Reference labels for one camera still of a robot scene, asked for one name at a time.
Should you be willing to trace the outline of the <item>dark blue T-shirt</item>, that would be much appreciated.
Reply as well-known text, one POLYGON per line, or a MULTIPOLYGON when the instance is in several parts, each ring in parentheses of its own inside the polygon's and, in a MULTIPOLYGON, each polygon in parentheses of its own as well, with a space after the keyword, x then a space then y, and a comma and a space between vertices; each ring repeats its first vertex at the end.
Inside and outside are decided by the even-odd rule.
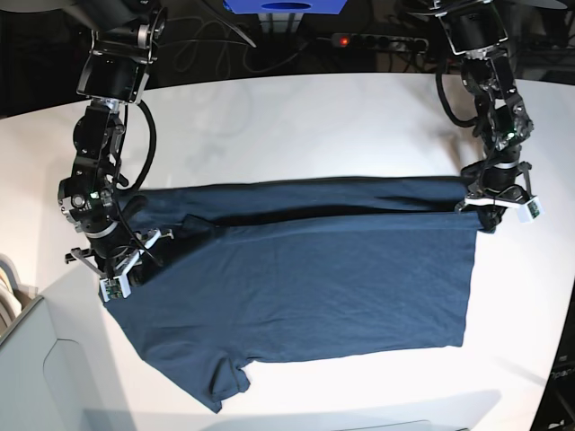
POLYGON ((146 192, 161 268, 107 303, 140 358, 213 412, 251 362, 459 347, 475 244, 456 178, 338 178, 146 192))

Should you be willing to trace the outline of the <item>white slats at left edge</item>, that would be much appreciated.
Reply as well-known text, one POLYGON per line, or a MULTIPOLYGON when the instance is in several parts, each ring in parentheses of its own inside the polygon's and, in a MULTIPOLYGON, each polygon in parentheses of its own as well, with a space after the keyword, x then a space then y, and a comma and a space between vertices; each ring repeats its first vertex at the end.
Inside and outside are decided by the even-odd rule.
POLYGON ((38 288, 24 284, 13 262, 1 255, 1 334, 4 334, 38 295, 38 288))

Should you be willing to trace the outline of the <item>grey bin at table corner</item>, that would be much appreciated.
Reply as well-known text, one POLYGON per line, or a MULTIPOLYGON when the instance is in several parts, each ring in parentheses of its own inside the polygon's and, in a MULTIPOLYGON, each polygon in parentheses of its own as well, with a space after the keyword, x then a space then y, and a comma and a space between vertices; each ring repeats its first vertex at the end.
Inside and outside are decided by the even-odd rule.
POLYGON ((84 350, 58 336, 35 298, 1 337, 1 428, 91 430, 92 395, 84 350))

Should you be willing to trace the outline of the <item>black power strip red light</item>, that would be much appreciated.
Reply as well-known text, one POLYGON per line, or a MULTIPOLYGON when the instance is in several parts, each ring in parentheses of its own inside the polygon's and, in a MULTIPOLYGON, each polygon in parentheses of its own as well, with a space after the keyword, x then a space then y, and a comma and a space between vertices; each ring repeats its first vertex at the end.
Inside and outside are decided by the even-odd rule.
POLYGON ((396 35, 333 33, 330 41, 335 48, 371 49, 392 53, 423 53, 429 47, 428 41, 423 38, 396 35))

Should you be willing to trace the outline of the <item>blue box with oval hole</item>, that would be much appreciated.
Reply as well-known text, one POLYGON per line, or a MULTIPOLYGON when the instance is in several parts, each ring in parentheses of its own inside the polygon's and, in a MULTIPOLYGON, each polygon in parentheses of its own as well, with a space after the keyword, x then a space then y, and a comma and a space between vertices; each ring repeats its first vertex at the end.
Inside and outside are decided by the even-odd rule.
POLYGON ((234 14, 339 14, 346 3, 346 0, 226 0, 223 5, 226 10, 234 14))

